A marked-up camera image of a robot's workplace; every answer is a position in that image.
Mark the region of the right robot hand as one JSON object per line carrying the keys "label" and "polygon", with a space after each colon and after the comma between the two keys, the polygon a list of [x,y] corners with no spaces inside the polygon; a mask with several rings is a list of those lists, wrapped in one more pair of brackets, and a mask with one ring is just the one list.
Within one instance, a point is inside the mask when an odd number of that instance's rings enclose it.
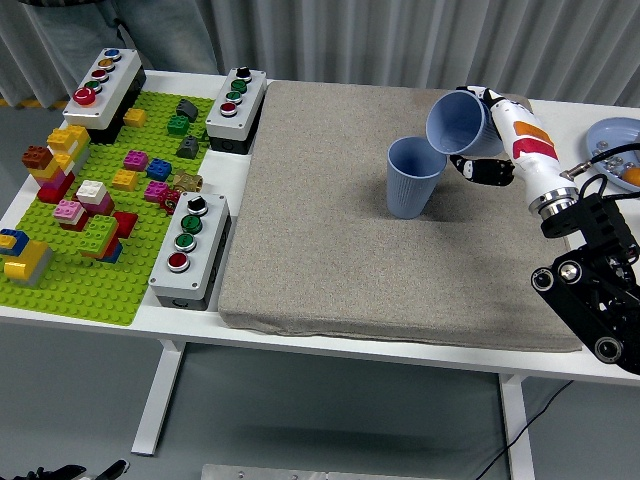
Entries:
{"label": "right robot hand", "polygon": [[508,160],[480,156],[451,155],[456,169],[473,183],[506,186],[517,177],[525,183],[529,209],[540,213],[545,207],[564,209],[575,203],[578,189],[561,176],[555,145],[539,119],[524,105],[482,86],[464,86],[488,108],[493,126]]}

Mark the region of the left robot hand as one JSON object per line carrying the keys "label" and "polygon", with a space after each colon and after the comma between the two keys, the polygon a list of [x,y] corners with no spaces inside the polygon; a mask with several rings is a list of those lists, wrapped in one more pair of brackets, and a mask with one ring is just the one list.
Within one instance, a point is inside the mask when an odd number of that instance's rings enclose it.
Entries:
{"label": "left robot hand", "polygon": [[56,470],[46,470],[40,466],[35,471],[29,471],[23,476],[15,476],[14,480],[72,480],[72,479],[97,479],[114,480],[125,474],[130,467],[130,463],[125,459],[119,459],[107,467],[97,476],[87,473],[84,466],[68,464]]}

